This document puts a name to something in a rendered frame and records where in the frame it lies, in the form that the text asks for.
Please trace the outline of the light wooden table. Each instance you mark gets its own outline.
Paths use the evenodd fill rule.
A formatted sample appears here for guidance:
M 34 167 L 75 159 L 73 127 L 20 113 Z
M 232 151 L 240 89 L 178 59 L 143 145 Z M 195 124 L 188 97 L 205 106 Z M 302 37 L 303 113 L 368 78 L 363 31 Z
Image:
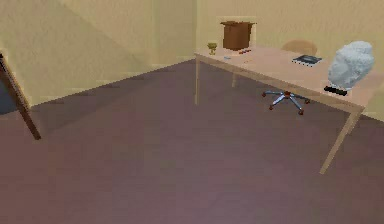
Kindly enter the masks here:
M 195 57 L 198 64 L 206 63 L 229 71 L 234 77 L 247 77 L 347 112 L 349 117 L 320 169 L 324 174 L 345 137 L 352 132 L 360 116 L 366 113 L 370 100 L 384 90 L 384 73 L 372 70 L 346 96 L 341 96 L 324 90 L 328 84 L 327 61 L 322 60 L 308 67 L 292 62 L 298 56 L 294 52 L 260 46 L 251 50 L 239 55 L 236 51 L 219 48 L 214 55 L 210 55 L 208 49 L 202 48 L 195 52 Z

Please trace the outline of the white stone bust statue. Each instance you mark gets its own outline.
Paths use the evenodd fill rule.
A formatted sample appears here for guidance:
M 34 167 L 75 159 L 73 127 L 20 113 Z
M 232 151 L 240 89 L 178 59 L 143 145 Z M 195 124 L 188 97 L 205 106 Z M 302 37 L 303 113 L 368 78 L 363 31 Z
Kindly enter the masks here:
M 354 41 L 340 48 L 328 69 L 329 85 L 325 91 L 346 96 L 372 69 L 374 57 L 372 45 L 366 41 Z

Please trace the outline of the tan swivel office chair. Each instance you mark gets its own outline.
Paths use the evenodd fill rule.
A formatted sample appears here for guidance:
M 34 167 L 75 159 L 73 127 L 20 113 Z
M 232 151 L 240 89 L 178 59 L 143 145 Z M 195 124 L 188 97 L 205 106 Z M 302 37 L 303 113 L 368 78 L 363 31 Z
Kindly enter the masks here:
M 301 53 L 304 55 L 315 56 L 317 53 L 317 46 L 313 42 L 310 42 L 307 40 L 291 40 L 282 46 L 282 50 L 291 51 L 291 52 L 295 52 L 295 53 Z M 262 93 L 263 97 L 266 97 L 267 95 L 276 95 L 277 96 L 277 98 L 269 106 L 270 110 L 273 110 L 274 107 L 277 104 L 279 104 L 280 102 L 282 102 L 283 100 L 290 100 L 295 105 L 295 107 L 298 109 L 298 114 L 303 115 L 304 109 L 299 104 L 297 99 L 303 99 L 305 104 L 310 103 L 310 100 L 308 98 L 293 94 L 289 91 L 277 92 L 277 91 L 267 90 L 267 91 L 264 91 Z

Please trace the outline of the dark blue book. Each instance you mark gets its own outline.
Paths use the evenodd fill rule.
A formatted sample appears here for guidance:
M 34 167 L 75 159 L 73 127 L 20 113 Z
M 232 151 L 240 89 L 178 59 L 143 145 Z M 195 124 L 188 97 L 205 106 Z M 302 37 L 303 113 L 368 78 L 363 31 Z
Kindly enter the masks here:
M 310 56 L 310 55 L 302 55 L 292 60 L 293 63 L 305 65 L 308 67 L 313 67 L 321 61 L 321 58 Z

